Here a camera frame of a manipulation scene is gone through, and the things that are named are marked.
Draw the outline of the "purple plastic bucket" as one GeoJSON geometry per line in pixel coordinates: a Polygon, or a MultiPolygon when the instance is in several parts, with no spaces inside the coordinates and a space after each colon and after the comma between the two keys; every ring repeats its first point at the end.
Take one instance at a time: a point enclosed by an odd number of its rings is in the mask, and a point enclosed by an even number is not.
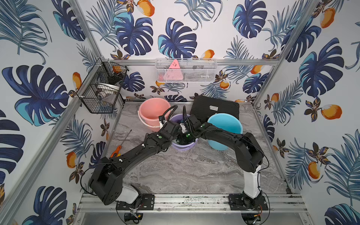
{"type": "MultiPolygon", "coordinates": [[[[176,114],[171,117],[170,121],[176,122],[180,124],[183,121],[182,114],[176,114]]],[[[175,148],[178,151],[187,151],[191,148],[195,147],[198,142],[198,139],[195,139],[193,142],[186,142],[186,143],[178,143],[176,139],[172,141],[172,147],[175,148]]]]}

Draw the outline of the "turquoise plastic bucket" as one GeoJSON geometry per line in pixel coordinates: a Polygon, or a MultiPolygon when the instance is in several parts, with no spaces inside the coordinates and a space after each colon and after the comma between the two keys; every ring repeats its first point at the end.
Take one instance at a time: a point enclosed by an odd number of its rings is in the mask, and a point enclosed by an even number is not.
{"type": "MultiPolygon", "coordinates": [[[[207,122],[225,131],[235,134],[243,134],[243,126],[241,122],[239,119],[230,114],[217,113],[212,115],[207,122]]],[[[208,144],[211,148],[218,151],[226,151],[228,149],[227,146],[216,141],[208,140],[208,144]]]]}

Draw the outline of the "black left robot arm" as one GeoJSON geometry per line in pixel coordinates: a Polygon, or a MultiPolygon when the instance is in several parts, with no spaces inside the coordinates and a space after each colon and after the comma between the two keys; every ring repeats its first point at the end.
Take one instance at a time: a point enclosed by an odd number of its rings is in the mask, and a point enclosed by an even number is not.
{"type": "Polygon", "coordinates": [[[146,134],[143,142],[119,157],[103,157],[89,180],[90,188],[104,205],[116,201],[123,189],[123,177],[147,158],[166,151],[182,133],[181,126],[167,122],[158,132],[146,134]]]}

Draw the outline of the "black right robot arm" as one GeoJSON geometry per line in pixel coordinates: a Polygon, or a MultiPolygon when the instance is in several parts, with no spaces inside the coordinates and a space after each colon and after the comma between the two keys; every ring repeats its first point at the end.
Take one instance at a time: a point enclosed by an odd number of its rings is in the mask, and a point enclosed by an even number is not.
{"type": "Polygon", "coordinates": [[[264,153],[255,139],[254,135],[247,132],[236,134],[219,128],[211,123],[199,121],[194,115],[183,115],[184,121],[181,124],[183,134],[194,139],[204,139],[218,142],[235,152],[238,166],[244,171],[243,193],[252,199],[261,195],[258,175],[262,168],[264,153]]]}

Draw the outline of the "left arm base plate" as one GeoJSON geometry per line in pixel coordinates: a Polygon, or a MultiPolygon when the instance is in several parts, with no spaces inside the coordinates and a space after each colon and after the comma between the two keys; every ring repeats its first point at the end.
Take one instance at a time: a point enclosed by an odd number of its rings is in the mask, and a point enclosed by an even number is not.
{"type": "Polygon", "coordinates": [[[133,203],[117,202],[118,211],[152,211],[154,209],[155,195],[141,194],[133,203]]]}

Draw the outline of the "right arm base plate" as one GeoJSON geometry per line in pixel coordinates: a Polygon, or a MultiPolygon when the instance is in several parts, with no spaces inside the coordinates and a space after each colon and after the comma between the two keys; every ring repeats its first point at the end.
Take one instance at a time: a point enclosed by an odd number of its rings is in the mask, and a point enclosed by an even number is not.
{"type": "Polygon", "coordinates": [[[230,194],[228,204],[232,211],[266,211],[269,209],[262,193],[255,198],[249,197],[244,192],[242,194],[230,194]]]}

